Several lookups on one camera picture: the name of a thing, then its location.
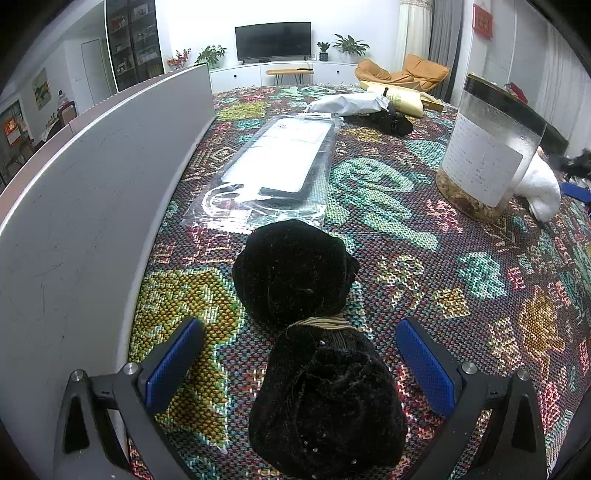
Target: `tv screen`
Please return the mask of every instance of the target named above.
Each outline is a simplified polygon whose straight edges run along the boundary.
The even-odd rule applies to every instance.
[[[310,56],[311,23],[285,22],[236,27],[238,60]]]

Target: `screw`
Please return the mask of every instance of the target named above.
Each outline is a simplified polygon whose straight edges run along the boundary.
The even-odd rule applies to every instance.
[[[129,362],[123,366],[123,373],[125,375],[133,375],[139,370],[139,365],[135,362]]]
[[[525,370],[524,368],[520,368],[520,369],[517,371],[517,376],[518,376],[518,377],[519,377],[521,380],[523,380],[524,382],[527,382],[527,381],[530,379],[530,373],[529,373],[527,370]]]
[[[73,382],[79,382],[84,377],[84,370],[74,370],[70,375]]]
[[[462,370],[468,375],[474,375],[478,372],[478,367],[474,365],[472,362],[464,362],[462,363]]]

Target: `beige elastic strap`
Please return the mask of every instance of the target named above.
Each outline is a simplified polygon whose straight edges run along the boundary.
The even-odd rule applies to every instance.
[[[351,324],[343,318],[342,313],[332,317],[309,317],[306,320],[292,323],[290,327],[293,327],[294,325],[318,327],[324,330],[346,330],[348,328],[353,328]]]

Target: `transparent container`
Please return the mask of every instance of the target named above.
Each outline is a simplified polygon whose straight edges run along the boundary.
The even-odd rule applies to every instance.
[[[493,222],[523,179],[545,128],[525,103],[468,75],[437,187],[456,209]]]

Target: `patterned tablecloth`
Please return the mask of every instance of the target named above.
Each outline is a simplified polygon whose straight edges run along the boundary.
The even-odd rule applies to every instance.
[[[157,417],[200,479],[282,478],[248,444],[248,414],[277,332],[253,324],[236,298],[232,264],[245,235],[180,225],[211,176],[273,115],[300,112],[343,87],[291,86],[215,95],[217,118],[199,144],[168,206],[138,298],[129,347],[141,361],[180,319],[207,324],[200,359],[165,414]],[[494,225],[456,212],[434,176],[454,109],[411,119],[414,132],[382,135],[350,117],[337,138],[324,229],[360,262],[345,318],[373,340],[390,367],[408,419],[401,462],[367,479],[399,478],[429,443],[435,415],[404,365],[396,324],[414,315],[461,362],[506,375],[524,365],[538,392],[548,464],[589,386],[590,222],[563,199],[546,225],[514,199]],[[483,414],[453,477],[466,471],[486,425]],[[148,474],[132,450],[138,476]]]

